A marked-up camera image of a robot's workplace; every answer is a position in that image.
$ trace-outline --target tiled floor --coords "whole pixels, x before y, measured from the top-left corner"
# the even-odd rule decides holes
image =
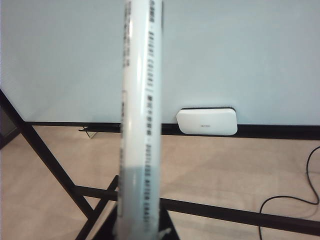
[[[77,185],[105,189],[118,173],[120,135],[88,139],[77,127],[36,127]],[[305,164],[320,141],[163,136],[161,196],[258,211],[264,199],[293,195],[314,201]],[[320,192],[320,151],[310,163]],[[97,200],[88,199],[94,205]],[[316,206],[289,199],[264,212],[320,221]],[[181,240],[257,240],[257,227],[170,213]],[[72,240],[86,219],[19,135],[1,150],[1,239]],[[265,240],[315,240],[315,236],[263,229]]]

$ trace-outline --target white device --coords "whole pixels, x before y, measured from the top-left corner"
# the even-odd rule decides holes
[[[185,134],[229,136],[238,130],[236,111],[231,107],[184,108],[176,120]]]

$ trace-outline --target black stand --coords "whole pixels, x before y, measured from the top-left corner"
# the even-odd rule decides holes
[[[20,130],[21,134],[28,141],[33,150],[41,158],[43,163],[63,186],[65,191],[81,209],[83,214],[88,218],[87,222],[76,238],[77,240],[84,240],[88,236],[91,228],[97,221],[107,202],[117,201],[117,192],[114,191],[117,187],[117,176],[113,179],[110,186],[106,190],[75,185],[68,174],[61,167],[55,156],[50,152],[46,144],[39,137],[32,125],[28,122],[25,122],[20,117],[2,91],[0,91],[0,105]],[[92,209],[84,196],[99,198],[101,200],[95,209]],[[167,211],[320,236],[320,222],[318,221],[236,210],[165,198],[160,199],[160,206]]]

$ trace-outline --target black cable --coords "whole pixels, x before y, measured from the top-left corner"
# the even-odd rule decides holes
[[[286,195],[279,195],[279,196],[272,196],[272,197],[269,197],[267,200],[265,200],[261,207],[260,207],[260,211],[259,213],[262,213],[262,209],[264,208],[264,205],[269,202],[270,200],[272,199],[281,199],[281,198],[286,198],[286,199],[295,199],[295,200],[298,200],[298,201],[301,201],[301,202],[304,202],[304,203],[307,203],[307,204],[312,204],[312,205],[319,205],[320,203],[320,200],[319,200],[319,195],[318,193],[316,192],[314,186],[312,185],[312,182],[310,180],[310,176],[309,176],[309,162],[310,162],[310,158],[312,156],[312,154],[314,154],[314,152],[316,150],[320,149],[320,146],[317,146],[315,149],[312,150],[312,152],[309,154],[309,157],[308,157],[308,160],[306,161],[306,166],[305,166],[305,172],[306,172],[306,177],[307,177],[307,180],[308,180],[308,183],[309,183],[309,186],[311,187],[315,197],[316,197],[316,202],[312,202],[312,201],[307,201],[307,200],[304,200],[302,198],[299,198],[299,197],[295,197],[295,196],[286,196]],[[259,236],[260,236],[260,240],[263,240],[262,238],[262,232],[261,232],[261,226],[258,227],[259,229]]]

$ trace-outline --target black metal bar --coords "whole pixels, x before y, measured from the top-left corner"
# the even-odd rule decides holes
[[[24,136],[24,138],[27,140],[27,142],[30,144],[30,146],[33,148],[36,154],[40,157],[43,163],[54,175],[54,177],[62,185],[65,191],[81,209],[84,215],[87,218],[89,218],[90,215],[93,213],[92,207],[89,205],[87,200],[82,195],[77,195],[73,192],[76,185],[72,182],[71,178],[65,172],[63,167],[59,164],[55,156],[48,149],[48,147],[41,139],[41,137],[37,134],[35,129],[20,117],[20,115],[17,113],[15,108],[12,106],[12,104],[9,102],[9,100],[1,90],[0,105],[2,109],[6,112],[6,114],[9,116],[11,121],[20,130],[21,134]]]
[[[84,186],[76,186],[75,191],[78,194],[84,196],[94,198],[105,197],[112,201],[117,200],[116,191]],[[212,219],[220,219],[240,224],[248,224],[254,226],[261,226],[265,228],[279,229],[295,233],[320,236],[319,221],[237,210],[166,198],[161,198],[160,204],[168,211],[197,215]]]
[[[119,179],[119,176],[116,175],[113,178],[112,182],[110,183],[110,185],[107,189],[114,191],[118,186],[118,179]],[[84,224],[83,228],[81,229],[81,231],[79,232],[79,234],[75,240],[85,240],[86,239],[86,237],[89,235],[91,229],[95,225],[96,221],[98,220],[101,212],[105,209],[108,201],[109,200],[106,198],[101,198],[101,200],[99,201],[99,203],[96,205],[95,209],[93,210],[93,214],[86,221],[86,223]]]

